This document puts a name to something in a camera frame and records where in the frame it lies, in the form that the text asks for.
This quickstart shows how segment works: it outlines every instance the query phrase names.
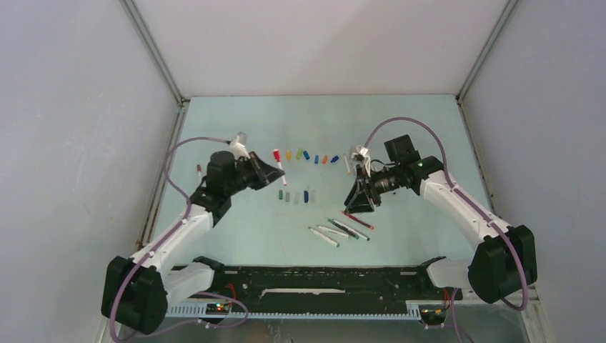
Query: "red marker cap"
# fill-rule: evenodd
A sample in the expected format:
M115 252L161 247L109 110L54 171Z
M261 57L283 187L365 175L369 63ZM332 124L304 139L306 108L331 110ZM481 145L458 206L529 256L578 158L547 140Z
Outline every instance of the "red marker cap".
M274 149L274 158L277 162L280 162L280 151L278 149Z

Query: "robotic arm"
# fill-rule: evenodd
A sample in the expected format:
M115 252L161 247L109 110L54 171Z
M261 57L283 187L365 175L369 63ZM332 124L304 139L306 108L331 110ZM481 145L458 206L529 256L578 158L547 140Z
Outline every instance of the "robotic arm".
M471 263L461 265L441 259L431 264L427 271L435 286L471 287L489 304L521 288L511 251L493 224L512 242L527 284L537 281L535 238L526 226L512 227L478 204L452 176L445 174L440 160L434 156L421 159L408 135L386 141L384 145L393 166L385 166L380 171L371 170L368 148L352 147L356 181L345 199L346 212L373 212L375 206L381 205L380 194L400 187L412 189L456 222L475 250Z
M120 299L116 320L143 334L151 334L164 320L167 309L211 286L213 270L192 262L173 271L187 247L217 225L232 205L231 197L248 188L259 190L284 175L281 169L265 164L244 147L246 135L239 133L229 143L228 151L211 155L204 186L190 196L192 208L170 226L181 221L173 234L170 230L157 237L130 258L115 257L107 266L101 313L110 317L118 289L126 276L146 255Z

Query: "white wall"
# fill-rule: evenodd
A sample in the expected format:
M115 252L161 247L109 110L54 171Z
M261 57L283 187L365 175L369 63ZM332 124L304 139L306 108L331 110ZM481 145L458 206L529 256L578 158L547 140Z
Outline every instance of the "white wall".
M137 1L194 95L456 94L506 0Z
M562 343L604 340L589 318L606 303L605 15L603 0L522 1L465 99L499 214L535 233Z
M0 342L91 342L176 104L118 1L0 4Z

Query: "gray floor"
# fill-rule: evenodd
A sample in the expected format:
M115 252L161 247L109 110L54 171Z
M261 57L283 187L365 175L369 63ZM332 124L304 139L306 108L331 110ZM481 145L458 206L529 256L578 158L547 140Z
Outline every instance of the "gray floor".
M167 319L162 327L182 319ZM457 321L475 342L528 342L519 312L502 305L475 305L457 308ZM205 329L202 325L185 325L158 337L141 339L145 343L412 343L456 342L450 328L425 331L414 321L354 320L249 320L232 329Z

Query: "light blue tabletop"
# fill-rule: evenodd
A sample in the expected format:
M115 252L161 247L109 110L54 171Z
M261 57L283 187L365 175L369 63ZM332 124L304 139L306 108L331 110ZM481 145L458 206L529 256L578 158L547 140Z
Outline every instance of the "light blue tabletop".
M231 139L248 134L247 148L275 165L279 149L288 186L279 181L260 191L247 189L232 197L226 216L188 251L188 258L204 255L225 264L299 266L401 266L419 264L439 255L472 257L459 229L434 205L412 190L383 194L383 205L361 217L370 231L341 214L354 177L342 158L353 144L363 144L373 128L393 116L410 116L433 128L444 143L449 170L478 202L487 207L469 140L452 95L406 96L251 96L193 98L180 140L194 136ZM421 127L403 121L384 126L369 148L373 159L389 161L383 142L409 134L422 157L441 159L433 138ZM227 146L196 141L177 151L171 178L191 194L197 185L196 165L205 170L209 156ZM302 147L311 155L297 161ZM292 152L286 161L286 150ZM314 156L336 154L335 164L316 165ZM315 202L305 204L303 191L315 190ZM278 191L290 192L290 203L278 200ZM299 204L294 204L296 193ZM184 208L184 200L167 187L154 236L164 231ZM308 230L328 224L326 217L351 224L370 241L345 239L334 248Z

